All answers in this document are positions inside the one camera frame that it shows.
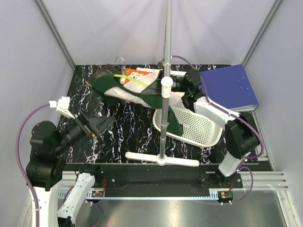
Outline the lime green clothes hanger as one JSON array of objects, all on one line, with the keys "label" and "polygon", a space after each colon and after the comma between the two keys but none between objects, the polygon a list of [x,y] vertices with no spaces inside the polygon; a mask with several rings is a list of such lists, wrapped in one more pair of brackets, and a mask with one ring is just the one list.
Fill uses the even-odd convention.
[{"label": "lime green clothes hanger", "polygon": [[[125,62],[125,59],[123,57],[116,57],[115,61],[116,62],[118,59],[120,59],[122,62],[123,62],[123,66],[122,66],[122,70],[126,67],[126,62]],[[143,87],[147,87],[147,84],[145,84],[144,82],[140,81],[139,79],[134,79],[134,78],[131,78],[131,77],[127,77],[123,74],[114,74],[114,77],[115,78],[126,78],[126,79],[129,79],[131,82],[135,82]]]}]

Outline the green and white t shirt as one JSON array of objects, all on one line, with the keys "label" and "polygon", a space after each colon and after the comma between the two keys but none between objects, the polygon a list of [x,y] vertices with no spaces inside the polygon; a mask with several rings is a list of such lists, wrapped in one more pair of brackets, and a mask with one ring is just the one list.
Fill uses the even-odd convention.
[{"label": "green and white t shirt", "polygon": [[[135,81],[130,81],[123,85],[119,81],[120,78],[115,77],[115,75],[118,74],[112,73],[103,75],[91,83],[91,88],[95,90],[107,104],[115,106],[120,100],[125,100],[152,109],[162,108],[161,87],[160,94],[142,94],[142,91],[145,89],[143,85]],[[136,80],[146,85],[150,85],[157,77],[158,75],[156,75],[156,73],[149,73],[148,75]],[[169,124],[167,126],[167,132],[177,136],[183,135],[183,125],[179,124],[171,106],[178,104],[183,95],[184,92],[172,91],[169,98]]]}]

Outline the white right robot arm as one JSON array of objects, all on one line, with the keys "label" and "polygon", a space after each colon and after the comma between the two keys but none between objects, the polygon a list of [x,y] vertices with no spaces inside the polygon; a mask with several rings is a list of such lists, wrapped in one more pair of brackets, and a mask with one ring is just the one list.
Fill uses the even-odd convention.
[{"label": "white right robot arm", "polygon": [[252,114],[232,111],[210,99],[205,82],[197,70],[190,70],[179,79],[156,73],[144,79],[147,86],[143,94],[158,95],[163,87],[181,92],[185,108],[207,117],[224,130],[227,153],[213,176],[213,181],[219,187],[226,187],[232,182],[235,173],[240,171],[257,146],[264,148]]}]

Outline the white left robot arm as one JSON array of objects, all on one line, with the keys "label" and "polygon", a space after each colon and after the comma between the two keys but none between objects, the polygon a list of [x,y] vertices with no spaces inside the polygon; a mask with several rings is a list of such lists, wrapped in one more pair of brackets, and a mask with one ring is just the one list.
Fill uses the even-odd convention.
[{"label": "white left robot arm", "polygon": [[114,122],[114,117],[93,116],[79,111],[69,119],[63,130],[58,129],[51,121],[35,125],[30,139],[30,161],[26,166],[26,175],[35,192],[32,195],[33,212],[39,212],[39,218],[33,218],[34,224],[40,227],[75,225],[89,190],[105,181],[99,166],[85,164],[79,170],[66,200],[58,207],[58,194],[66,166],[63,154],[84,137],[100,137]]}]

